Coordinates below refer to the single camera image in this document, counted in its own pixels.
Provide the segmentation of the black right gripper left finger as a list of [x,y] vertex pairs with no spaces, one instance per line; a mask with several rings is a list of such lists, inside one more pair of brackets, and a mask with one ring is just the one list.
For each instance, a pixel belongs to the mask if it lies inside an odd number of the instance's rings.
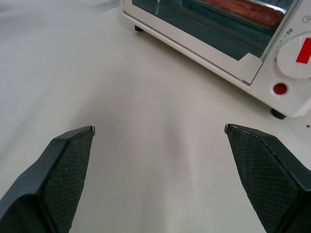
[[0,199],[0,233],[69,233],[94,136],[85,126],[51,140]]

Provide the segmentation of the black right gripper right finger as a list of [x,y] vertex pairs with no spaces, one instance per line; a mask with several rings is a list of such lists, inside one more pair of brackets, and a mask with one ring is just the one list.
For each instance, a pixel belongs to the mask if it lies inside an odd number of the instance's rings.
[[271,134],[235,124],[225,133],[266,233],[311,233],[311,170]]

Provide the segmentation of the white toaster oven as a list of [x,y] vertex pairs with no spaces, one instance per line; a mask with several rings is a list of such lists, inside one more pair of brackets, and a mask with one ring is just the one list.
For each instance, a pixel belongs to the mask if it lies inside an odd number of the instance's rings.
[[125,15],[123,9],[122,14],[134,23],[136,31],[144,31],[153,35],[270,106],[273,115],[277,118],[299,117],[311,110],[311,78],[307,80],[294,80],[285,76],[276,64],[276,57],[282,45],[298,35],[311,33],[311,0],[299,0],[297,6],[288,14],[287,19],[284,21],[267,55],[263,59],[262,67],[251,83],[242,82],[226,74],[223,70],[173,42],[170,38],[157,33],[150,27],[140,24],[138,21]]

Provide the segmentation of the brown food in oven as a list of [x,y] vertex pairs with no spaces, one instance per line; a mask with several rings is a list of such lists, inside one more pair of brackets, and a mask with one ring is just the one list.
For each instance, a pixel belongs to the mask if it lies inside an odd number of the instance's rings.
[[281,11],[248,0],[203,0],[203,2],[268,28],[278,26],[284,17]]

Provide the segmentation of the white timer knob red mark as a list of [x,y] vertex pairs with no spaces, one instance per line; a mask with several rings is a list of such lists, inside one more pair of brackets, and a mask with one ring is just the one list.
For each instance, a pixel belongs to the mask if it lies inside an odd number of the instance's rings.
[[311,78],[311,33],[298,35],[282,45],[276,57],[276,64],[289,78]]

